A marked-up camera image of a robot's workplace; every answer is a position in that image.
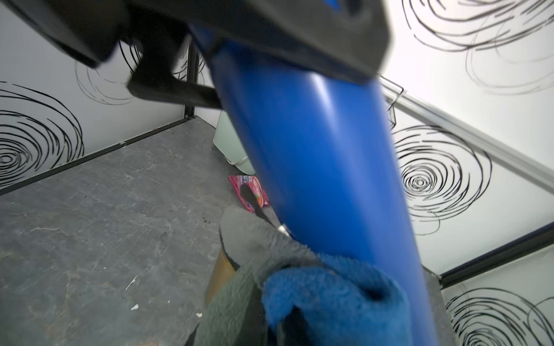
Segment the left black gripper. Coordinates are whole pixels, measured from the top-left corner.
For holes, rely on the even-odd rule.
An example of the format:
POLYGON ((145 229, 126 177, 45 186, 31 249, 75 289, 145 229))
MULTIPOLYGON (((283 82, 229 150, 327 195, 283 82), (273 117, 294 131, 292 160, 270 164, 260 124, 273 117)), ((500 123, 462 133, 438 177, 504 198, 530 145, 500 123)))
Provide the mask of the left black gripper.
POLYGON ((194 27, 358 84, 377 75, 390 44, 381 1, 8 1, 7 7, 91 67, 107 61, 121 40, 136 39, 141 58, 129 92, 200 108, 222 109, 216 90, 173 75, 194 27))

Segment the blue thermos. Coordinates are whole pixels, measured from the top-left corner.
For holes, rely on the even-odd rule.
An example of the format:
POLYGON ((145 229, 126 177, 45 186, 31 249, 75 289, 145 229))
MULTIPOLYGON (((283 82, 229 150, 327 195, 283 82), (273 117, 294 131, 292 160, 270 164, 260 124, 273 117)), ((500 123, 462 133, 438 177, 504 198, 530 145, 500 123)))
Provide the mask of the blue thermos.
POLYGON ((407 293, 416 345, 439 340, 378 82, 301 69, 194 26, 278 219, 316 252, 375 265, 407 293))

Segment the blue and grey cloth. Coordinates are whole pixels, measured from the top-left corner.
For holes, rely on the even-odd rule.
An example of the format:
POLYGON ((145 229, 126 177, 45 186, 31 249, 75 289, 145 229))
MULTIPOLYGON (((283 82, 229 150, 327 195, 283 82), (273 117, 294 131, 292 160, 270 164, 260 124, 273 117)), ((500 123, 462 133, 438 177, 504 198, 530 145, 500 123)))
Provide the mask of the blue and grey cloth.
POLYGON ((405 292, 366 262, 317 254, 264 215, 228 207, 219 224, 235 273, 189 345, 411 345, 405 292))

